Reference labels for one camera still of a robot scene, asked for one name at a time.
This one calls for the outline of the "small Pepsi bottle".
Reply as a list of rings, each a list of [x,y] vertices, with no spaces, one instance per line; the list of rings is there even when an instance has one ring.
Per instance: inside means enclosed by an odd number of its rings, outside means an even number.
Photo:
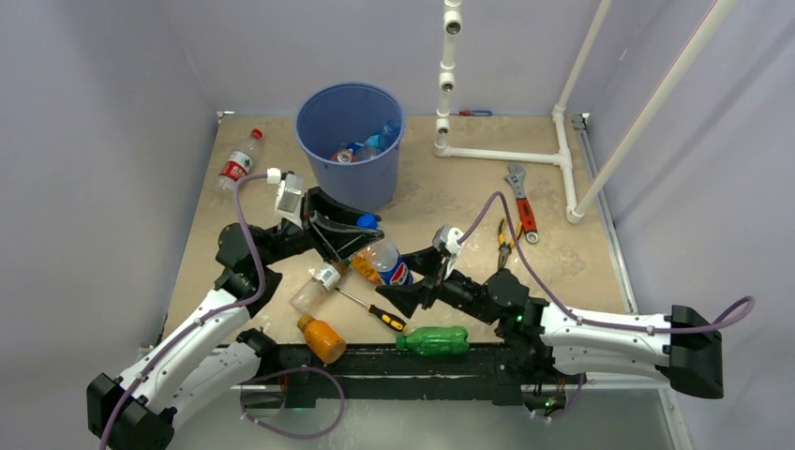
[[[408,286],[413,284],[413,274],[391,239],[384,237],[363,248],[361,254],[384,285]]]

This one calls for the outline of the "orange pouch gold cap bottle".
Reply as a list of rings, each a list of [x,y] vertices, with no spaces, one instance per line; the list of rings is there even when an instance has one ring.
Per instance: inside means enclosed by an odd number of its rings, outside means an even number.
[[[361,252],[352,256],[351,267],[371,284],[378,286],[383,283],[379,273],[371,266]]]

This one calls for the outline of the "green plastic bottle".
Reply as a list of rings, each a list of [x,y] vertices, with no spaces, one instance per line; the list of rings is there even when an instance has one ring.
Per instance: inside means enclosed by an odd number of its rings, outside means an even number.
[[[420,327],[396,337],[396,348],[422,356],[464,354],[470,349],[468,330],[460,325]]]

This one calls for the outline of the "large Pepsi bottle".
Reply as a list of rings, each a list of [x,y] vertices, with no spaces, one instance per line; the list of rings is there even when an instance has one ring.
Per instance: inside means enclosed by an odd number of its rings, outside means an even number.
[[[351,142],[345,146],[341,146],[331,157],[331,160],[339,163],[360,161],[363,155],[363,149],[366,147],[367,146],[363,143]]]

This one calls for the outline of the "crushed blue label bottle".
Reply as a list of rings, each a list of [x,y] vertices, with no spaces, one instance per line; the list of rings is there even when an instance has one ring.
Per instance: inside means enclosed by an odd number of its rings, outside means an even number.
[[[359,156],[363,159],[371,159],[380,155],[395,140],[400,130],[400,124],[394,120],[388,120],[383,127],[369,136],[363,146],[359,149]]]

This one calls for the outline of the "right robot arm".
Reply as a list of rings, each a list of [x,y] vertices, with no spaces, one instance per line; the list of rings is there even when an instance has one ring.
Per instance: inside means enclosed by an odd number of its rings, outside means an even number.
[[[409,254],[402,267],[421,279],[379,286],[379,295],[406,317],[441,301],[495,325],[496,336],[519,350],[521,364],[537,381],[602,372],[666,381],[694,398],[724,395],[722,335],[690,307],[650,315],[560,307],[531,295],[507,269],[478,283],[448,268],[434,247]]]

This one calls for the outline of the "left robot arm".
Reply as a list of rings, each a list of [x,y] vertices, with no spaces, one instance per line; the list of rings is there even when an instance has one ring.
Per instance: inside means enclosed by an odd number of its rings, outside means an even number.
[[[289,194],[290,212],[262,229],[242,220],[218,238],[221,276],[197,308],[133,366],[87,387],[89,430],[103,449],[164,449],[193,415],[231,387],[269,383],[279,371],[279,346],[249,329],[222,352],[217,345],[264,308],[282,280],[273,263],[307,251],[341,263],[383,239],[377,227],[358,225],[362,211],[331,199],[318,187]]]

